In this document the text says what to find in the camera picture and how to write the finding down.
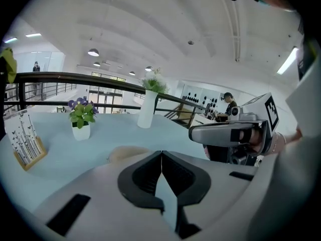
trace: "white surface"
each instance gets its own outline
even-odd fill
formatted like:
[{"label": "white surface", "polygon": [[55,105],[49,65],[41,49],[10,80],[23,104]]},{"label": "white surface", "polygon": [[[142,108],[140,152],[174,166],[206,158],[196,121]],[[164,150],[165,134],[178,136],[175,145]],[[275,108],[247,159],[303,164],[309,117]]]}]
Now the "white surface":
[{"label": "white surface", "polygon": [[146,90],[145,101],[142,104],[139,114],[137,125],[140,128],[148,129],[150,128],[153,116],[154,116],[154,107],[155,100],[158,93]]},{"label": "white surface", "polygon": [[304,137],[317,137],[321,135],[320,68],[321,59],[318,57],[302,78],[297,89],[286,100],[297,118],[298,126]]}]

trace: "beige object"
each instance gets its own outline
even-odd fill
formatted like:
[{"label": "beige object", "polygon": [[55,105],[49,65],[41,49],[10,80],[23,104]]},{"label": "beige object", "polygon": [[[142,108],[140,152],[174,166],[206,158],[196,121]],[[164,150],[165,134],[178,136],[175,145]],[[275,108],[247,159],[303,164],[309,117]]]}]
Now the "beige object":
[{"label": "beige object", "polygon": [[151,152],[151,150],[144,147],[135,146],[116,147],[113,151],[111,151],[108,160],[110,163],[116,163],[123,159],[147,152]]}]

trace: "hand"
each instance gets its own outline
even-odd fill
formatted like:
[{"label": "hand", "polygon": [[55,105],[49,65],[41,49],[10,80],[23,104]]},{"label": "hand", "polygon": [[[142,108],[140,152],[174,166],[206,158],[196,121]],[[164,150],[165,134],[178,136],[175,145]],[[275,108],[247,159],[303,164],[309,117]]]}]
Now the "hand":
[{"label": "hand", "polygon": [[[240,131],[240,140],[242,140],[244,137],[244,132]],[[262,131],[260,128],[253,128],[252,129],[252,134],[250,138],[250,147],[256,151],[259,152],[262,144]]]}]

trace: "green cloth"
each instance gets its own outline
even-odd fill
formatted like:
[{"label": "green cloth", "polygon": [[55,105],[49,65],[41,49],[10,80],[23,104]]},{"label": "green cloth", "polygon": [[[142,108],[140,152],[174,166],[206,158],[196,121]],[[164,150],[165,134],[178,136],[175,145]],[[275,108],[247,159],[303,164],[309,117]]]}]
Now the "green cloth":
[{"label": "green cloth", "polygon": [[14,59],[12,49],[10,47],[4,49],[0,54],[0,58],[1,57],[3,57],[7,62],[6,69],[8,73],[8,82],[13,83],[17,74],[17,61]]}]

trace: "white flower pot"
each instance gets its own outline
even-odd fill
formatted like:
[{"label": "white flower pot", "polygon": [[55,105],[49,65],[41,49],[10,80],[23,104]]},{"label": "white flower pot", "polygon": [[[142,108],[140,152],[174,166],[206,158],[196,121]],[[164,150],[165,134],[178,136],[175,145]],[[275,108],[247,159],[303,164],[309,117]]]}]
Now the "white flower pot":
[{"label": "white flower pot", "polygon": [[145,101],[139,112],[137,125],[141,128],[150,128],[152,117],[154,115],[155,99],[158,93],[146,90]]},{"label": "white flower pot", "polygon": [[72,133],[74,134],[74,137],[77,141],[81,141],[81,140],[86,140],[89,139],[90,137],[90,125],[89,123],[87,123],[88,125],[84,125],[81,129],[77,128],[77,124],[75,127],[72,127]]}]

